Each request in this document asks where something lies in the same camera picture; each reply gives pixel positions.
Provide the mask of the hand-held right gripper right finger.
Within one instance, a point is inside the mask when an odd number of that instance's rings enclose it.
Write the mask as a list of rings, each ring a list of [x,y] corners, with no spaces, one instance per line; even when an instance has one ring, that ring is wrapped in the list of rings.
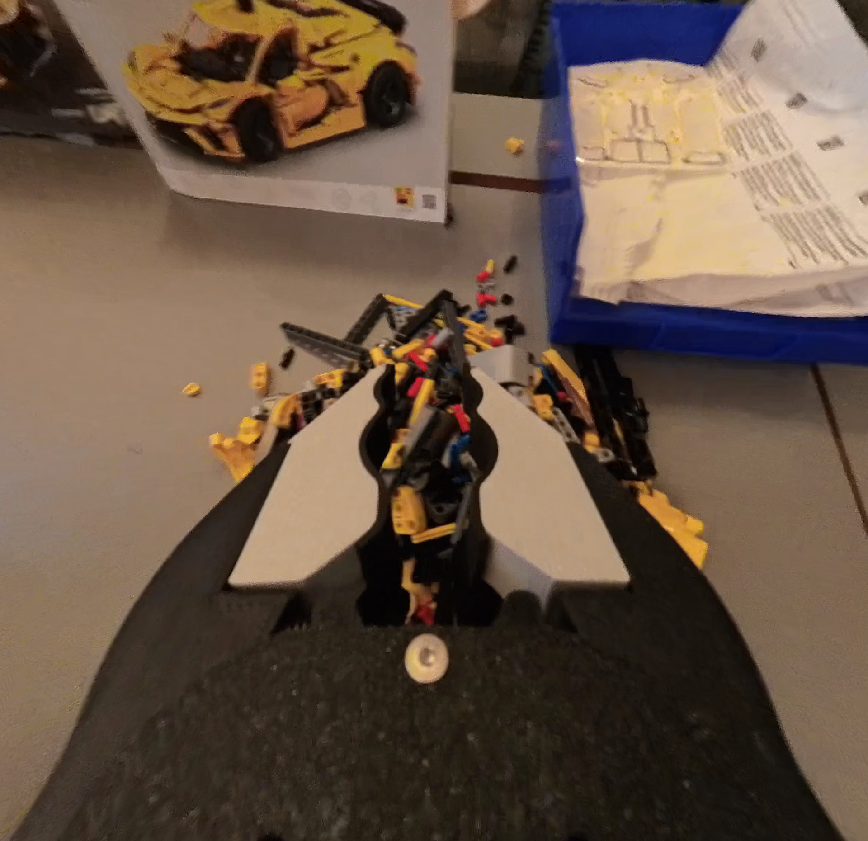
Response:
[[[491,539],[483,577],[502,597],[528,592],[546,606],[572,588],[623,589],[630,575],[562,435],[482,369],[476,415],[493,432],[493,467],[479,493]]]

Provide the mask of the folded white instruction sheets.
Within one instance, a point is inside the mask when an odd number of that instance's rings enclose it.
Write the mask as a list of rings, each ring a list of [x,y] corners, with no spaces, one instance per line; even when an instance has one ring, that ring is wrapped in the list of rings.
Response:
[[[750,0],[709,58],[571,57],[575,293],[866,316],[866,43],[838,0]]]

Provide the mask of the grey desk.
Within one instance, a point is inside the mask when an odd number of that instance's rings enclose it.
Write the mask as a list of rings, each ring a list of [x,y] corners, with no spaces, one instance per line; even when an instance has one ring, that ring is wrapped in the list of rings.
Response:
[[[253,407],[280,323],[340,335],[381,292],[467,303],[515,256],[509,313],[545,347],[540,109],[452,97],[449,227],[186,198],[139,149],[2,137],[2,839],[134,602],[231,488],[208,438]],[[798,762],[866,839],[866,368],[616,362]]]

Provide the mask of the pile of toy bricks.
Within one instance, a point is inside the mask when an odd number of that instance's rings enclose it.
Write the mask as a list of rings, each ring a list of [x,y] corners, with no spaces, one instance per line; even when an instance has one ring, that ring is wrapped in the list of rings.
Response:
[[[287,369],[296,348],[319,352],[336,368],[314,378],[299,392],[272,396],[270,391],[252,416],[239,423],[235,436],[214,433],[212,452],[235,482],[250,475],[256,456],[275,441],[292,439],[333,403],[351,391],[372,369],[394,371],[388,414],[388,449],[379,468],[395,479],[390,492],[391,531],[401,550],[402,582],[396,609],[406,621],[434,623],[445,609],[445,565],[452,548],[469,530],[468,501],[472,469],[472,421],[468,396],[460,390],[458,342],[465,364],[495,358],[494,350],[514,346],[525,333],[515,315],[486,326],[485,307],[496,296],[477,295],[480,304],[451,302],[448,291],[420,305],[379,293],[345,338],[326,336],[300,326],[285,326],[288,347],[280,366]],[[580,445],[667,531],[698,568],[708,556],[704,525],[676,508],[655,487],[656,463],[647,442],[649,412],[610,349],[574,348],[576,367],[560,352],[545,350],[530,370],[510,372],[505,391],[558,431]]]

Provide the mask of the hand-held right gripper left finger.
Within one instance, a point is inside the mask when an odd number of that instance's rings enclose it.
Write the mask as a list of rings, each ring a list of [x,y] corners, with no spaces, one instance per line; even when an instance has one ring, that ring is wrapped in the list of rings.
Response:
[[[378,480],[363,439],[390,366],[369,371],[289,443],[228,577],[237,592],[302,591],[310,599],[363,584],[359,545],[378,515]]]

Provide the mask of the white booklet yellow car picture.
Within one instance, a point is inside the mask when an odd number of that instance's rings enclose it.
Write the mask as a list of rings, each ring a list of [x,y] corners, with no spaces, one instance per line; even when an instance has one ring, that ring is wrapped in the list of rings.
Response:
[[[447,219],[452,0],[53,0],[173,191]]]

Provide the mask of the dark toy car box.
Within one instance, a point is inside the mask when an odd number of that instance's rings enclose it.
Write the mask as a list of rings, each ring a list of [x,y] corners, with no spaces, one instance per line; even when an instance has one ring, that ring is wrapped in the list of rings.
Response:
[[[53,0],[1,0],[1,132],[85,146],[137,145]]]

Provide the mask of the blue plastic bin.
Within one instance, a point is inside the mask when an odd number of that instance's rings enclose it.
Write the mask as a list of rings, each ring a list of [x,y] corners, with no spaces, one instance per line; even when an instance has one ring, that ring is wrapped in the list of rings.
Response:
[[[742,6],[725,3],[557,0],[549,15],[537,163],[549,338],[706,358],[866,366],[866,317],[788,317],[573,296],[584,225],[568,115],[568,70],[650,57],[705,64]]]

